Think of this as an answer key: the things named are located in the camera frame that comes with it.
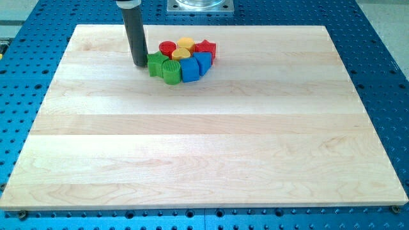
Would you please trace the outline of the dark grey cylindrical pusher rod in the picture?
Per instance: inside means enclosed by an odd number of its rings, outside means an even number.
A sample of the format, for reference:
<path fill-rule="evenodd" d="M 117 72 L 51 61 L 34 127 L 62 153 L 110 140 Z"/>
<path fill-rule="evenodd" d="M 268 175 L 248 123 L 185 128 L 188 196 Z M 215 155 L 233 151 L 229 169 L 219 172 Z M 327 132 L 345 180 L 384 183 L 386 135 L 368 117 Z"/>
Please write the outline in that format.
<path fill-rule="evenodd" d="M 122 9 L 121 12 L 133 62 L 136 66 L 146 67 L 148 49 L 141 9 L 136 6 L 131 9 Z"/>

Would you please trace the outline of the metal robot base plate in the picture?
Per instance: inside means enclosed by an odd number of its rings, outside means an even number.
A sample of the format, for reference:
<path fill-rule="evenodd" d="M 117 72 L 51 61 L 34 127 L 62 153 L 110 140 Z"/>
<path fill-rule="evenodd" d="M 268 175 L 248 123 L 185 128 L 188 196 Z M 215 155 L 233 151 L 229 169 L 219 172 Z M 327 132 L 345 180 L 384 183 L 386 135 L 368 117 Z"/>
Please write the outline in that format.
<path fill-rule="evenodd" d="M 233 13 L 233 0 L 167 0 L 167 13 Z"/>

